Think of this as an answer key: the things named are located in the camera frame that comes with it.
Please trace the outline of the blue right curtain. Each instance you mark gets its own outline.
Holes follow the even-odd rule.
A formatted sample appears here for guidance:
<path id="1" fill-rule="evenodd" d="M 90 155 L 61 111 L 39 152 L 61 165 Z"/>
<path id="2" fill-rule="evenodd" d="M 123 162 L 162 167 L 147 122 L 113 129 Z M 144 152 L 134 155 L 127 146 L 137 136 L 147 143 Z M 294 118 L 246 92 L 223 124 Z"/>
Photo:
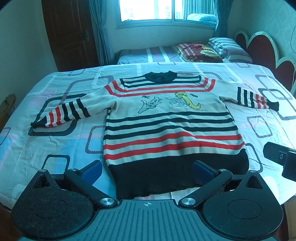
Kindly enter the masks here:
<path id="1" fill-rule="evenodd" d="M 227 37 L 228 19 L 234 0 L 215 0 L 215 9 L 217 11 L 217 25 L 213 37 Z"/>

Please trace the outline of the striped pillow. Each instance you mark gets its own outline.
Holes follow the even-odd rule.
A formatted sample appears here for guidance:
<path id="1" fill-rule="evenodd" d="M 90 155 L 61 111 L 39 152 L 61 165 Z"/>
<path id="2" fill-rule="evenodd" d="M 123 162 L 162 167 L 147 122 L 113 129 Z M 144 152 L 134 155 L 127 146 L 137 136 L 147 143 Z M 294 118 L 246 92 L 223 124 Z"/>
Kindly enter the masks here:
<path id="1" fill-rule="evenodd" d="M 208 45 L 214 49 L 222 59 L 237 63 L 253 63 L 249 54 L 233 39 L 224 37 L 210 38 L 208 40 Z"/>

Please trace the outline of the wooden side table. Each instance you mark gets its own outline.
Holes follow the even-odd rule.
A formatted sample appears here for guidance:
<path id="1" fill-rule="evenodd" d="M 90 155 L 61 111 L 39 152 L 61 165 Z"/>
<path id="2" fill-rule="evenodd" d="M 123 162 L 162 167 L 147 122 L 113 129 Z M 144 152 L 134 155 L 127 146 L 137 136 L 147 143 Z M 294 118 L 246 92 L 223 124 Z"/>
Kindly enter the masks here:
<path id="1" fill-rule="evenodd" d="M 15 102 L 16 102 L 16 95 L 10 94 L 1 103 L 1 111 L 0 111 L 0 130 L 1 131 L 10 117 L 11 110 L 14 109 Z"/>

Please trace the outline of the blue curtain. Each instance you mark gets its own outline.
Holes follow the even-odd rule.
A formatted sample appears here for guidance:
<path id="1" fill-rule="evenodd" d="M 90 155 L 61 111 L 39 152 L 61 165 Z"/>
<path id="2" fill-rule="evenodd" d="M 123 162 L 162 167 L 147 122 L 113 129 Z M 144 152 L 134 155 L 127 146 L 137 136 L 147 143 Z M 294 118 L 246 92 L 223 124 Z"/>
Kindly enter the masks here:
<path id="1" fill-rule="evenodd" d="M 112 49 L 107 32 L 107 1 L 89 1 L 90 13 L 95 25 L 95 42 L 101 66 L 112 64 Z"/>
<path id="2" fill-rule="evenodd" d="M 215 0 L 215 9 L 217 11 L 217 25 L 213 37 L 227 37 L 228 19 L 234 0 Z"/>

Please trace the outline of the white bedding on sill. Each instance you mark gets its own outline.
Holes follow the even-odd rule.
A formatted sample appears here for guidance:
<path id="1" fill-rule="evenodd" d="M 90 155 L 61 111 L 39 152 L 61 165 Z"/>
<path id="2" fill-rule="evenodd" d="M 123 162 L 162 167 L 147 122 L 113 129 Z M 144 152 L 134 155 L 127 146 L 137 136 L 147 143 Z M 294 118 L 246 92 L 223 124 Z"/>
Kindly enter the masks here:
<path id="1" fill-rule="evenodd" d="M 202 14 L 202 13 L 192 13 L 187 16 L 187 20 L 189 21 L 197 21 L 197 22 L 205 22 L 210 24 L 217 24 L 218 18 L 212 14 Z"/>

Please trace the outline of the red folded blanket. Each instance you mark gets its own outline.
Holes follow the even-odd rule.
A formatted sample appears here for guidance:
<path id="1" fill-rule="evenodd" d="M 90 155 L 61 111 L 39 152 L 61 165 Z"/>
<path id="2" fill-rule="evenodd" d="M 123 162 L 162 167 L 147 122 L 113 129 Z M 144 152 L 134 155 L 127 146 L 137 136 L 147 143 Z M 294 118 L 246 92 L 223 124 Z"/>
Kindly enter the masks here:
<path id="1" fill-rule="evenodd" d="M 202 42 L 187 42 L 173 46 L 173 49 L 186 62 L 207 62 L 221 63 L 223 62 L 220 55 L 213 49 L 204 45 Z"/>

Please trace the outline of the striped knit sweater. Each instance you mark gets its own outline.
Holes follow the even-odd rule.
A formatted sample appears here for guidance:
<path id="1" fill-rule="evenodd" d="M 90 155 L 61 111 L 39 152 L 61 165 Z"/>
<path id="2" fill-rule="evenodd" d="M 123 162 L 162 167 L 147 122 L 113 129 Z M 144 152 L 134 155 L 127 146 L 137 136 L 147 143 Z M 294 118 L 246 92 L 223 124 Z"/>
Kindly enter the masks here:
<path id="1" fill-rule="evenodd" d="M 239 84 L 172 71 L 118 78 L 105 87 L 58 105 L 32 123 L 53 128 L 107 112 L 103 159 L 118 199 L 195 186 L 193 163 L 245 174 L 245 142 L 225 102 L 279 110 Z"/>

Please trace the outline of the window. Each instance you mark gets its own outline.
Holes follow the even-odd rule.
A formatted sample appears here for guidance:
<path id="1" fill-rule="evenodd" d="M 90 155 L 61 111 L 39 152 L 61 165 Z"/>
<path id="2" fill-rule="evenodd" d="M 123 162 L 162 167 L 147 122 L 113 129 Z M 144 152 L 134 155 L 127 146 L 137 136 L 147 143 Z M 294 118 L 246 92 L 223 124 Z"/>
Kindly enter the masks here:
<path id="1" fill-rule="evenodd" d="M 115 1 L 114 11 L 119 28 L 168 25 L 213 28 L 216 24 L 189 21 L 187 16 L 192 13 L 217 16 L 214 1 Z"/>

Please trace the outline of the blue left curtain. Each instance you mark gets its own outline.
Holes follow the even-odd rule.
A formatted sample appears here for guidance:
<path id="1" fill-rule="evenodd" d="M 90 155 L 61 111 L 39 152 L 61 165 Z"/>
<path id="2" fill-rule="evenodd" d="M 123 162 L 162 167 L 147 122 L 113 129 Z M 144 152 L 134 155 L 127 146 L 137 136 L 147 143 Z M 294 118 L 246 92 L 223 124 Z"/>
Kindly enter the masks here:
<path id="1" fill-rule="evenodd" d="M 95 25 L 95 42 L 101 66 L 112 64 L 112 49 L 107 32 L 107 1 L 89 1 L 90 13 Z"/>

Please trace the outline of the red heart headboard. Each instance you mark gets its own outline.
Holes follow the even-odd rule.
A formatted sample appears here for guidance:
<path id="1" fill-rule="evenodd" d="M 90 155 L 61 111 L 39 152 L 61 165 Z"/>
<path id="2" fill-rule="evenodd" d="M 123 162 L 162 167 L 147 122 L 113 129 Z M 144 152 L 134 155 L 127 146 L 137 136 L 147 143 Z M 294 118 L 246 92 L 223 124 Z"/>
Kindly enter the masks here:
<path id="1" fill-rule="evenodd" d="M 244 31 L 238 31 L 234 40 L 254 64 L 270 69 L 274 77 L 295 94 L 295 60 L 291 56 L 281 57 L 276 42 L 268 33 L 259 31 L 249 37 Z"/>

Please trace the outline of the dark wooden door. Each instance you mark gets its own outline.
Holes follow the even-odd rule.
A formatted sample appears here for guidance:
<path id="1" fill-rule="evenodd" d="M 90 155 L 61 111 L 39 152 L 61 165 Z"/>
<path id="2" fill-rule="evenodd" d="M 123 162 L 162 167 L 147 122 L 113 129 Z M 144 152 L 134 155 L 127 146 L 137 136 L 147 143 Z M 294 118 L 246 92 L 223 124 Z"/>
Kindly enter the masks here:
<path id="1" fill-rule="evenodd" d="M 42 1 L 42 9 L 58 71 L 97 67 L 89 1 Z"/>

